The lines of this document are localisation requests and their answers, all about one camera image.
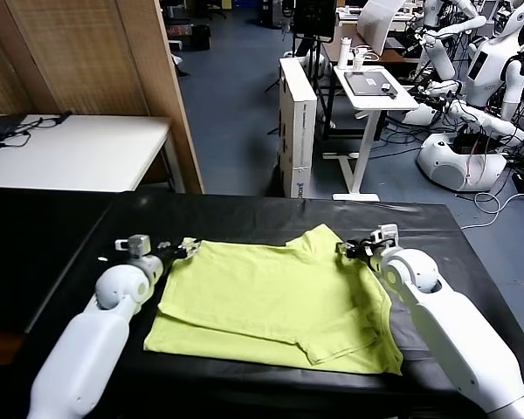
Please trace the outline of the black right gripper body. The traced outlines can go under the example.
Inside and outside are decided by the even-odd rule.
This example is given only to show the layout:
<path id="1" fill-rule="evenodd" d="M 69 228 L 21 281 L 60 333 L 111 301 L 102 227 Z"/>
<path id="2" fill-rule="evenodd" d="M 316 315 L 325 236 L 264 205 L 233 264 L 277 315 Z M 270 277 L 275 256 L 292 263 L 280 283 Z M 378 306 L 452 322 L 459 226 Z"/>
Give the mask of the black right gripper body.
<path id="1" fill-rule="evenodd" d="M 363 239 L 363 246 L 354 247 L 354 258 L 363 261 L 365 264 L 371 264 L 371 258 L 374 255 L 377 243 L 369 239 Z"/>

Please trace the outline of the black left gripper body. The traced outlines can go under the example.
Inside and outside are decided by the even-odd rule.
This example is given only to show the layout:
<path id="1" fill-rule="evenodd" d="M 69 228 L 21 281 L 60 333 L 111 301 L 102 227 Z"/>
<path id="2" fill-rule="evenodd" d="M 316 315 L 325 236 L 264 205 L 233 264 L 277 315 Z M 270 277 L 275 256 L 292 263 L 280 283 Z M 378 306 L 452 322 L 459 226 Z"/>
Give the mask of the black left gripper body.
<path id="1" fill-rule="evenodd" d="M 178 257 L 178 245 L 172 245 L 166 250 L 153 249 L 152 255 L 158 258 L 162 264 L 172 264 Z"/>

